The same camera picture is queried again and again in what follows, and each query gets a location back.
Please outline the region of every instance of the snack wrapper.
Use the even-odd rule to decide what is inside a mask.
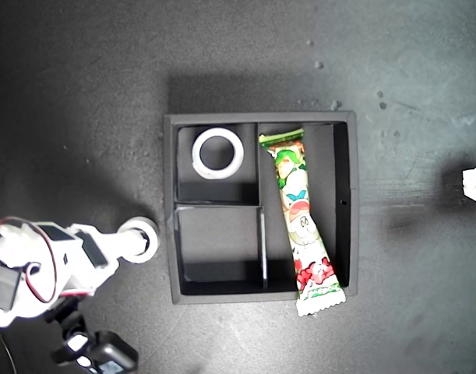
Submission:
[[[273,155],[287,235],[293,252],[299,316],[345,302],[323,240],[310,216],[303,129],[259,137]]]

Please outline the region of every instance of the black box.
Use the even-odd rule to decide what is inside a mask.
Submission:
[[[230,129],[245,156],[230,178],[192,168],[196,137]],[[303,128],[311,214],[348,296],[357,293],[358,162],[353,112],[168,115],[164,208],[174,303],[297,298],[274,162],[260,134]]]

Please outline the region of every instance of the white plastic ring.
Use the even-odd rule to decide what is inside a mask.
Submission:
[[[201,161],[201,147],[209,139],[215,136],[220,136],[227,139],[234,147],[234,158],[231,163],[223,169],[210,169]],[[245,151],[243,150],[243,143],[231,130],[215,127],[208,129],[199,134],[198,138],[192,145],[192,166],[196,173],[205,179],[225,179],[233,175],[241,167]]]
[[[149,218],[134,217],[120,226],[117,232],[126,232],[128,230],[141,230],[146,234],[149,240],[149,246],[146,248],[145,252],[140,253],[139,255],[126,253],[122,257],[130,263],[145,263],[150,260],[160,246],[160,229],[158,226]]]

